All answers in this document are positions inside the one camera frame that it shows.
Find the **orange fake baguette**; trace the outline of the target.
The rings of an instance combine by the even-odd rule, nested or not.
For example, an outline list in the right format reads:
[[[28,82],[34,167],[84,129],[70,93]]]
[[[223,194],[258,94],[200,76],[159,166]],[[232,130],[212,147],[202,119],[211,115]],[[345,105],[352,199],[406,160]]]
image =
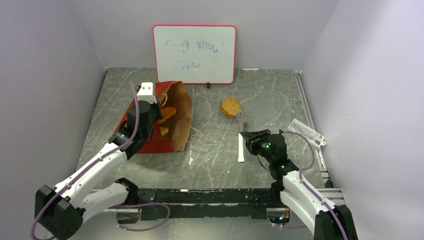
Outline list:
[[[159,124],[164,123],[167,119],[174,116],[177,112],[176,108],[172,107],[172,106],[163,107],[163,108],[160,109],[160,111],[161,111],[163,118],[158,121]]]

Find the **red paper bag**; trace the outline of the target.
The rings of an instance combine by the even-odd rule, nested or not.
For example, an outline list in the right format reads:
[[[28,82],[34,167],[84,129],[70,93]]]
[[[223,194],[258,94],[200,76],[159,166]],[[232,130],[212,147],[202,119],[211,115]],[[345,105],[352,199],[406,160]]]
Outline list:
[[[185,149],[186,144],[189,143],[189,134],[193,128],[193,101],[188,89],[181,81],[167,81],[154,83],[154,90],[160,110],[164,107],[174,107],[176,108],[176,113],[162,124],[158,123],[159,120],[155,122],[150,142],[145,144],[136,154],[181,152]],[[136,110],[139,110],[137,98],[132,102],[135,103]],[[125,116],[126,113],[122,117],[120,124],[124,121]],[[136,131],[134,130],[128,141],[133,140],[135,135]]]

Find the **orange fake bread piece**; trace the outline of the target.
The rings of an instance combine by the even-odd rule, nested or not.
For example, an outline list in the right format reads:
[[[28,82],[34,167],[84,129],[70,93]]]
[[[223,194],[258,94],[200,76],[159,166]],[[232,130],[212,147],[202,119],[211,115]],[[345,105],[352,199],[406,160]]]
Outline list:
[[[237,113],[242,111],[242,107],[237,98],[228,97],[222,101],[221,111],[226,118],[235,119],[237,117]]]

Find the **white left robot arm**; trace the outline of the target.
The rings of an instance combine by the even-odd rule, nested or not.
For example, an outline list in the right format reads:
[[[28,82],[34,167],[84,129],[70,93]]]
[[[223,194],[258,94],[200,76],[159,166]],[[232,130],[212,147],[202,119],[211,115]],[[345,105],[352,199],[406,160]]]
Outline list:
[[[103,210],[137,206],[140,203],[138,187],[126,178],[95,193],[91,190],[147,143],[155,122],[162,117],[155,97],[151,101],[136,100],[127,113],[127,120],[99,153],[54,187],[43,185],[35,194],[31,238],[36,239],[35,227],[40,224],[52,234],[52,239],[67,240],[83,223]]]

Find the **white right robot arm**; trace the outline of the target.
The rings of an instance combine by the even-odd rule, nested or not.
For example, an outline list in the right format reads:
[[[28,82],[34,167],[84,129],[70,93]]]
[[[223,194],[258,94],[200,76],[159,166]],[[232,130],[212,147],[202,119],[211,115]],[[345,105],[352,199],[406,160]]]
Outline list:
[[[247,150],[251,155],[263,157],[268,162],[274,182],[270,188],[270,202],[275,207],[285,205],[308,228],[315,240],[358,239],[350,209],[337,205],[304,177],[305,168],[298,168],[288,157],[284,138],[286,131],[247,131],[248,121],[244,113],[235,115],[238,120],[238,151]]]

